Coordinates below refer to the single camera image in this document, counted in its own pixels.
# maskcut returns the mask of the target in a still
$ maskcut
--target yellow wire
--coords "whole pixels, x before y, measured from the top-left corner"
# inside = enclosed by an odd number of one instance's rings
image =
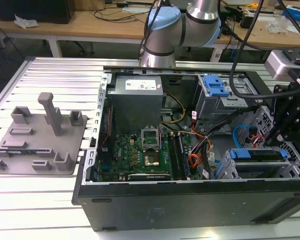
[[[174,121],[161,121],[160,123],[162,123],[162,124],[176,124],[176,123],[181,122],[181,121],[185,118],[185,116],[186,116],[186,110],[185,110],[184,106],[183,106],[183,105],[181,104],[181,102],[180,102],[175,96],[173,96],[172,94],[167,93],[166,95],[172,97],[172,98],[173,98],[173,99],[181,106],[181,108],[182,108],[182,116],[181,116],[178,120],[174,120]]]

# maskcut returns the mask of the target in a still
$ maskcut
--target wooden desk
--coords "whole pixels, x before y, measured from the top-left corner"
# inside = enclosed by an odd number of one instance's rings
[[[300,2],[297,1],[283,1],[284,4],[293,5],[295,7],[300,7]],[[268,5],[268,1],[265,0],[263,4],[264,8],[273,10],[273,6]],[[282,10],[274,10],[278,14],[282,14]],[[266,26],[268,22],[257,21],[252,30],[251,35],[249,36],[248,42],[253,45],[262,46],[262,47],[273,47],[273,48],[282,48],[282,47],[300,47],[300,35],[295,32],[288,31],[287,33],[275,33],[270,34],[266,31]],[[240,27],[238,22],[235,23],[234,32],[243,39],[247,33],[247,29]],[[214,50],[211,56],[211,62],[219,62],[221,53],[225,46],[228,44],[230,36],[222,35],[219,39],[215,41]],[[233,41],[229,45],[229,48],[233,47]],[[254,50],[250,47],[245,47],[244,49]]]
[[[286,5],[300,7],[300,2],[284,1],[284,3]],[[106,9],[102,12],[104,14],[112,14],[118,12],[118,9]],[[105,15],[104,17],[110,19],[126,17],[129,15],[130,13],[127,12],[118,12],[113,15]],[[136,16],[136,18],[144,22],[146,16],[147,14],[140,14]],[[143,37],[144,30],[144,23],[141,21],[136,20],[127,23],[113,23],[95,18],[92,11],[76,11],[69,24],[39,22],[38,27],[23,29],[11,21],[0,21],[0,27],[11,38],[48,40],[52,55],[54,57],[61,57],[62,53],[60,51],[58,40],[139,44]],[[288,32],[287,34],[269,34],[266,32],[267,24],[267,22],[257,21],[252,34],[249,37],[249,43],[264,47],[300,47],[300,36],[297,33]],[[238,23],[236,23],[234,31],[242,39],[247,32],[246,29],[240,28]],[[229,36],[222,35],[220,39],[215,41],[215,44],[212,46],[214,47],[211,58],[213,62],[219,61],[220,53],[228,44],[229,40]]]
[[[103,14],[112,14],[120,9],[107,9]],[[143,38],[144,23],[147,14],[135,16],[139,20],[131,22],[114,23],[97,19],[93,11],[76,11],[69,24],[54,24],[39,22],[38,27],[23,29],[12,21],[0,21],[0,27],[11,38],[42,39],[50,44],[52,55],[62,57],[58,40],[86,41],[86,42],[110,42],[139,44]],[[107,19],[117,19],[130,16],[128,12],[118,12],[104,16]]]

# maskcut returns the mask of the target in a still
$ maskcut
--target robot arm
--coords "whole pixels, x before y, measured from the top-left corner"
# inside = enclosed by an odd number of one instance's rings
[[[175,47],[203,47],[218,37],[221,21],[217,0],[195,0],[186,14],[174,7],[161,7],[143,49],[140,65],[150,68],[174,68]],[[149,16],[153,20],[156,9]]]

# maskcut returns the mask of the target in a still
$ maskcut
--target red wire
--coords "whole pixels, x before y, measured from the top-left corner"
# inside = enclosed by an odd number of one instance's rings
[[[104,144],[106,143],[106,141],[109,137],[109,133],[110,133],[110,113],[111,113],[111,108],[109,108],[109,110],[108,110],[108,129],[107,129],[106,137],[103,140],[101,146],[99,147],[99,150],[104,146]]]

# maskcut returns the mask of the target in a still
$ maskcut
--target circuit board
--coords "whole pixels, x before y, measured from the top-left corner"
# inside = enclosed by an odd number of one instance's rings
[[[145,153],[142,150],[141,134],[118,134],[114,144],[114,159],[111,163],[113,172],[168,172],[172,173],[167,136],[160,141],[158,165],[145,165]]]
[[[168,144],[168,134],[161,134],[159,137],[160,150],[159,152],[149,153],[142,149],[142,141],[146,143],[156,144],[156,136],[149,135],[147,139],[142,139],[141,134],[117,134],[115,137],[113,148],[113,160],[108,163],[101,163],[99,166],[98,181],[112,182],[120,181],[120,174],[128,173],[158,173],[170,174],[171,180],[174,179],[172,163],[170,159],[170,150]],[[185,157],[185,171],[187,177],[192,180],[199,180],[198,174],[190,174],[191,166],[188,164],[189,152],[192,149],[191,137],[188,134],[181,136],[183,152]],[[152,155],[157,155],[156,160],[151,161]]]

